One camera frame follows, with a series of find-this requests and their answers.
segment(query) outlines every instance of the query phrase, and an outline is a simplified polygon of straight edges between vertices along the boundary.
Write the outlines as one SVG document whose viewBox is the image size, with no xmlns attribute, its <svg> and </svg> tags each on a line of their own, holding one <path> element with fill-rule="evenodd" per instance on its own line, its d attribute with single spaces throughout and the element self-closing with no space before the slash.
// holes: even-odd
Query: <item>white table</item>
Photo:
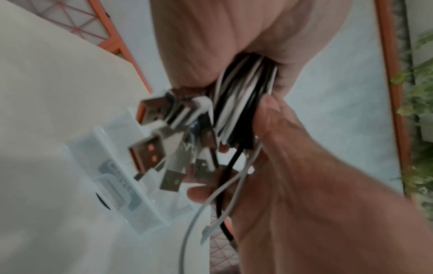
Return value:
<svg viewBox="0 0 433 274">
<path fill-rule="evenodd" d="M 133 66 L 4 0 L 0 37 L 0 273 L 177 273 L 192 215 L 140 241 L 59 154 L 148 96 Z M 207 224 L 187 273 L 208 272 Z"/>
</svg>

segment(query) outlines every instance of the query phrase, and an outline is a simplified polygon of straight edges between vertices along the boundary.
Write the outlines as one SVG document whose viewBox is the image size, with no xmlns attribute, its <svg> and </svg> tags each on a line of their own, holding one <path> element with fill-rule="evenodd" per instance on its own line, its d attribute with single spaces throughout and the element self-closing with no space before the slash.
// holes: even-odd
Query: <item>skin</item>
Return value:
<svg viewBox="0 0 433 274">
<path fill-rule="evenodd" d="M 351 1 L 151 5 L 174 86 L 207 86 L 242 51 L 279 64 L 273 97 L 261 100 L 253 120 L 263 152 L 231 215 L 242 273 L 431 273 L 433 236 L 416 208 L 315 143 L 281 99 L 338 32 Z M 190 189 L 189 198 L 203 202 L 217 182 Z"/>
</svg>

